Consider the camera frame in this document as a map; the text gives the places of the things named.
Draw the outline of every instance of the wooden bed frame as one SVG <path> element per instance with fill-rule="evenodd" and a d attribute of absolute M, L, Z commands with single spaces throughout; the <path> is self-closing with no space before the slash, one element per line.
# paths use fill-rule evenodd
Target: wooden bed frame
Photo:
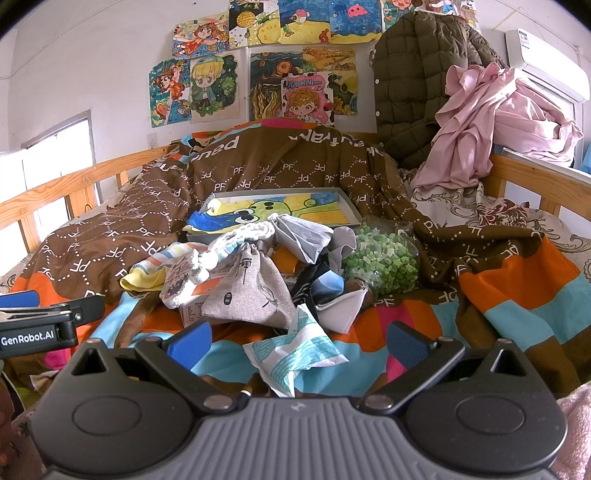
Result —
<path fill-rule="evenodd" d="M 351 134 L 368 144 L 376 143 L 376 134 Z M 27 190 L 0 203 L 0 229 L 18 222 L 27 251 L 33 252 L 40 244 L 33 218 L 35 210 L 65 198 L 69 215 L 75 218 L 97 206 L 95 183 L 114 176 L 117 186 L 121 187 L 128 181 L 129 170 L 162 157 L 174 146 L 173 143 L 114 158 Z M 513 153 L 491 155 L 491 161 L 492 171 L 482 179 L 486 194 L 502 197 L 506 183 L 515 183 L 541 196 L 541 210 L 558 216 L 563 206 L 591 221 L 591 175 Z"/>

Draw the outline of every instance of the metal screw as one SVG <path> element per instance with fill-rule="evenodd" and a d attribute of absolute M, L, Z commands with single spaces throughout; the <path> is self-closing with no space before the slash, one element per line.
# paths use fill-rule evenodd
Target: metal screw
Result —
<path fill-rule="evenodd" d="M 227 410 L 232 406 L 232 399 L 227 395 L 209 395 L 203 405 L 211 410 Z"/>
<path fill-rule="evenodd" d="M 388 410 L 394 406 L 394 402 L 387 395 L 374 394 L 365 399 L 365 406 L 374 410 Z"/>

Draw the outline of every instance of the clear plastic bag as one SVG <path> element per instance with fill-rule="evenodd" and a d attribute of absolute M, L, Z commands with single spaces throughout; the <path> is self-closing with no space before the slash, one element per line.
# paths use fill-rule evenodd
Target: clear plastic bag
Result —
<path fill-rule="evenodd" d="M 346 280 L 366 285 L 374 298 L 415 289 L 419 257 L 410 222 L 368 216 L 355 234 L 357 248 L 343 260 Z"/>

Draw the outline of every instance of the pink towel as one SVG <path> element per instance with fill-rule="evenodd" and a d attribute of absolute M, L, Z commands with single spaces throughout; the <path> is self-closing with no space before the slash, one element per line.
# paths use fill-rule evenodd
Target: pink towel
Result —
<path fill-rule="evenodd" d="M 551 469 L 561 480 L 591 480 L 591 383 L 558 400 L 558 405 L 568 433 Z"/>
<path fill-rule="evenodd" d="M 493 142 L 568 166 L 583 138 L 577 124 L 517 69 L 501 70 L 496 63 L 452 66 L 446 93 L 450 99 L 435 115 L 441 130 L 414 178 L 415 188 L 477 186 L 491 171 Z"/>

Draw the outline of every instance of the anime girl drawing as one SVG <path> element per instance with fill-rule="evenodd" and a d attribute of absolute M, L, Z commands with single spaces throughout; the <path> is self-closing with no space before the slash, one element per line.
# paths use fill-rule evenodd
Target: anime girl drawing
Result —
<path fill-rule="evenodd" d="M 177 25 L 173 37 L 173 56 L 192 59 L 230 48 L 228 13 L 218 19 L 204 18 Z"/>

